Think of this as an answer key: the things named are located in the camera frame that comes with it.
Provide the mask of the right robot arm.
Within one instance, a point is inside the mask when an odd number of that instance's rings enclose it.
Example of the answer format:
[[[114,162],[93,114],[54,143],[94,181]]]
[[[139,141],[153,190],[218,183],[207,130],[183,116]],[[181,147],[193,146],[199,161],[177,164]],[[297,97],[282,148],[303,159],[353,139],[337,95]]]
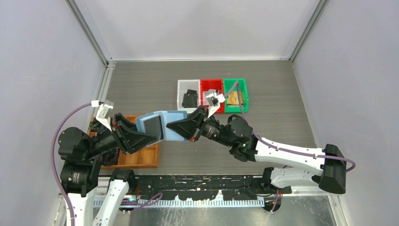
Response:
[[[281,164],[281,168],[265,168],[261,187],[266,193],[288,186],[317,186],[332,194],[346,192],[347,160],[335,145],[306,148],[277,143],[257,136],[237,114],[229,116],[222,125],[204,106],[166,127],[191,142],[206,137],[229,147],[229,153],[241,162]]]

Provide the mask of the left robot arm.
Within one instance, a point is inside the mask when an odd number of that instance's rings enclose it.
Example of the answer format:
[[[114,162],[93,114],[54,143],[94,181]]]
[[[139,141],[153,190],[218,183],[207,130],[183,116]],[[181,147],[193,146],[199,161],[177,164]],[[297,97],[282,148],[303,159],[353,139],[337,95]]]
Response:
[[[113,150],[132,154],[157,140],[138,131],[136,124],[120,113],[106,122],[93,137],[77,127],[65,129],[58,137],[58,154],[64,160],[60,185],[69,210],[69,226],[112,226],[124,196],[136,191],[137,180],[132,169],[116,169],[109,179],[104,202],[94,216],[101,169],[97,157]]]

